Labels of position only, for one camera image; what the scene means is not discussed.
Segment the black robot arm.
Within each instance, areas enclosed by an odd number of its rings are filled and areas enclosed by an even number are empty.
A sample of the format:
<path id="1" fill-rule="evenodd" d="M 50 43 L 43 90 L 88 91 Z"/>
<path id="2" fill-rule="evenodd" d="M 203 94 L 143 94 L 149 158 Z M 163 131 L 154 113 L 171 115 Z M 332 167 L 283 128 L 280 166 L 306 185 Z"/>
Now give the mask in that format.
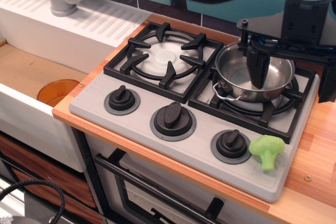
<path id="1" fill-rule="evenodd" d="M 262 88 L 270 58 L 323 65 L 319 102 L 335 100 L 335 0 L 286 0 L 283 12 L 242 19 L 239 48 L 247 58 L 252 84 Z"/>

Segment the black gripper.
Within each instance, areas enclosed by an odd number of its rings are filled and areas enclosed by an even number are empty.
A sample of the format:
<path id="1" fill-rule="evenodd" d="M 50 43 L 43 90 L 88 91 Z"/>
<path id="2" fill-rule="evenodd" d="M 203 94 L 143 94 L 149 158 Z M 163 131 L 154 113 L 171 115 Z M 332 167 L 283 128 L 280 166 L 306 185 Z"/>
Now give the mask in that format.
<path id="1" fill-rule="evenodd" d="M 253 86 L 263 88 L 270 56 L 332 63 L 323 69 L 318 94 L 319 103 L 335 101 L 335 19 L 327 5 L 287 0 L 283 12 L 242 19 L 237 27 Z"/>

